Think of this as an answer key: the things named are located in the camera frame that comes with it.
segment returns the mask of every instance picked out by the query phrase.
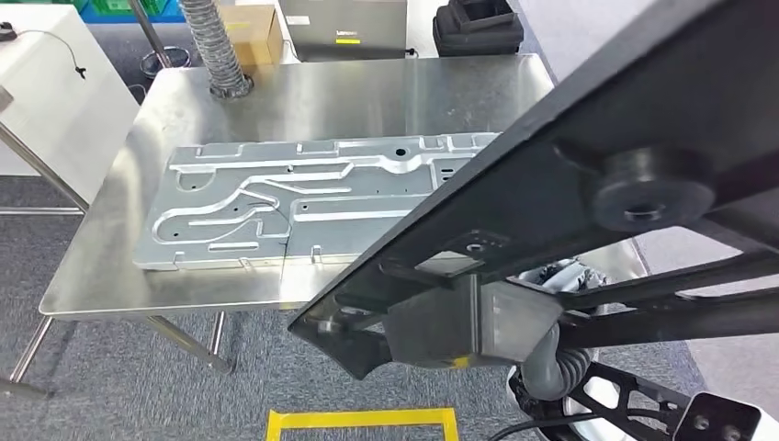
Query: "hole in metal panel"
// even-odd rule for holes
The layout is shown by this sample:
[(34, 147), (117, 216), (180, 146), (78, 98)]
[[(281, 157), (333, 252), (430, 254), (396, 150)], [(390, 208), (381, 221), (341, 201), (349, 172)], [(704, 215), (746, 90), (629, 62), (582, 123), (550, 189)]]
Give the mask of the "hole in metal panel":
[(468, 246), (465, 247), (466, 250), (468, 250), (471, 253), (481, 253), (484, 251), (484, 245), (481, 243), (470, 243)]

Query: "stainless steel table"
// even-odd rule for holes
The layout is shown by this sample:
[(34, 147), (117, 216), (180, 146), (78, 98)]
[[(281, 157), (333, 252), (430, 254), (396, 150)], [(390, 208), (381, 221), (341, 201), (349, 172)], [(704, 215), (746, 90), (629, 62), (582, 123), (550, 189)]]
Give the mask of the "stainless steel table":
[[(202, 69), (160, 72), (86, 213), (40, 312), (63, 320), (146, 317), (221, 371), (223, 311), (294, 308), (331, 274), (280, 286), (261, 268), (147, 272), (132, 251), (172, 149), (224, 141), (305, 141), (501, 131), (552, 88), (535, 55), (267, 66), (235, 101), (209, 94)], [(209, 347), (163, 314), (218, 312)]]

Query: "gray corrugated cable hose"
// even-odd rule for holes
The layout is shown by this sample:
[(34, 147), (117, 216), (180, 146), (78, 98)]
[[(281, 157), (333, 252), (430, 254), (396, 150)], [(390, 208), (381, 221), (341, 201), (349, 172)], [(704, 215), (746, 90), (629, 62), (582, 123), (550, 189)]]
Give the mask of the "gray corrugated cable hose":
[(555, 324), (520, 366), (527, 393), (539, 400), (556, 401), (568, 395), (593, 361), (585, 349), (558, 350), (558, 341)]
[(252, 82), (243, 75), (214, 0), (178, 0), (178, 4), (209, 70), (211, 94), (220, 98), (248, 95)]
[[(555, 292), (577, 291), (604, 281), (602, 276), (572, 259), (523, 273), (519, 278)], [(556, 401), (568, 395), (593, 361), (593, 351), (558, 349), (558, 342), (559, 325), (555, 323), (520, 366), (527, 393), (539, 400)]]

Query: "black cable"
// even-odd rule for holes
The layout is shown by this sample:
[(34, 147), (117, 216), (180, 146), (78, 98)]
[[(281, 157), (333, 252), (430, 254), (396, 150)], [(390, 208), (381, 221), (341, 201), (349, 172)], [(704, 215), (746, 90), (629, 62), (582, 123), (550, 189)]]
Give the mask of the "black cable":
[(566, 416), (564, 418), (556, 418), (554, 420), (541, 420), (541, 421), (528, 421), (525, 423), (510, 425), (497, 434), (490, 436), (487, 441), (499, 441), (504, 439), (508, 435), (513, 435), (517, 432), (522, 432), (528, 429), (540, 429), (544, 427), (555, 427), (557, 425), (568, 425), (573, 423), (580, 423), (582, 421), (594, 420), (596, 418), (603, 418), (601, 415), (595, 413), (580, 413), (578, 415)]
[[(660, 411), (653, 411), (651, 409), (627, 409), (627, 416), (651, 418), (662, 423), (662, 413)], [(557, 418), (554, 420), (528, 421), (525, 423), (510, 425), (497, 434), (491, 436), (487, 441), (499, 441), (508, 435), (513, 435), (517, 432), (522, 432), (528, 429), (540, 429), (544, 427), (554, 427), (557, 425), (568, 425), (580, 423), (582, 421), (594, 420), (597, 418), (603, 417), (595, 413), (580, 413), (578, 415), (566, 416), (564, 418)]]
[(86, 72), (86, 68), (85, 67), (79, 67), (78, 62), (75, 60), (75, 53), (73, 53), (73, 48), (71, 47), (70, 44), (68, 44), (67, 41), (63, 40), (62, 37), (60, 37), (59, 35), (57, 35), (57, 34), (55, 34), (53, 32), (49, 32), (48, 30), (42, 30), (42, 29), (26, 29), (26, 30), (23, 30), (23, 31), (17, 33), (17, 35), (19, 37), (21, 37), (24, 34), (28, 34), (30, 32), (38, 32), (38, 33), (41, 33), (41, 34), (45, 34), (45, 35), (54, 37), (55, 39), (61, 41), (62, 44), (64, 44), (65, 47), (68, 48), (68, 51), (71, 53), (71, 58), (73, 59), (73, 68), (75, 69), (75, 72), (77, 74), (79, 74), (79, 76), (81, 76), (82, 79), (86, 79), (86, 76), (84, 75), (84, 73)]

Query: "gray carpet floor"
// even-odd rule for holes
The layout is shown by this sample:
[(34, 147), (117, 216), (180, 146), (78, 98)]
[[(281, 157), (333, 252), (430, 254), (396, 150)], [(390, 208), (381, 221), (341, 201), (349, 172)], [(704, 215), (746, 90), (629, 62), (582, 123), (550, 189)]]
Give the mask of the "gray carpet floor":
[[(166, 44), (193, 50), (186, 29), (160, 26)], [(136, 27), (94, 27), (128, 84), (148, 84), (137, 63), (148, 45)], [(526, 48), (535, 49), (532, 33)], [(67, 205), (38, 178), (0, 178), (0, 206)], [(38, 303), (78, 228), (78, 217), (0, 217), (0, 373), (10, 373), (40, 316)], [(290, 311), (229, 315), (222, 353), (232, 375), (154, 334), (143, 322), (56, 322), (27, 380), (48, 401), (0, 397), (0, 438), (14, 440), (265, 439), (269, 410), (354, 411), (454, 407), (460, 439), (480, 440), (523, 419), (508, 403), (505, 368), (424, 370), (404, 365), (350, 379), (285, 330)], [(205, 341), (211, 317), (171, 320)], [(691, 393), (704, 387), (684, 343), (628, 346), (602, 360)], [(298, 430), (285, 440), (431, 440), (440, 427)], [(513, 439), (533, 439), (523, 434)]]

